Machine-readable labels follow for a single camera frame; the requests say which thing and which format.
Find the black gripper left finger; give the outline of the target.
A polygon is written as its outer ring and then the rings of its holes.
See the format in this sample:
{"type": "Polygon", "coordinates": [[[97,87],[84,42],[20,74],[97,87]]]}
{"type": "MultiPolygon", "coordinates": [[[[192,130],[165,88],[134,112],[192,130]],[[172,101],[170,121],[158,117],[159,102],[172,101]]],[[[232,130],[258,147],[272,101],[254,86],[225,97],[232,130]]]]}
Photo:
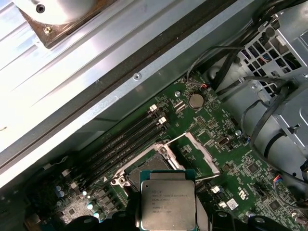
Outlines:
{"type": "Polygon", "coordinates": [[[140,192],[128,196],[125,210],[108,215],[103,222],[90,215],[80,216],[72,221],[73,231],[139,231],[137,218],[140,209],[140,192]]]}

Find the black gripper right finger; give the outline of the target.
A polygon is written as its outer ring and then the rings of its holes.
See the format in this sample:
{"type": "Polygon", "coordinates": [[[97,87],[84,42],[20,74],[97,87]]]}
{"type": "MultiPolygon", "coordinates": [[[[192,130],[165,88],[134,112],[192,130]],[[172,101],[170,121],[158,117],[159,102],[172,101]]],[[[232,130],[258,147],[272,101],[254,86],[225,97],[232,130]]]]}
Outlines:
{"type": "Polygon", "coordinates": [[[196,191],[196,221],[200,231],[272,231],[273,222],[263,216],[238,219],[224,210],[215,210],[209,194],[196,191]]]}

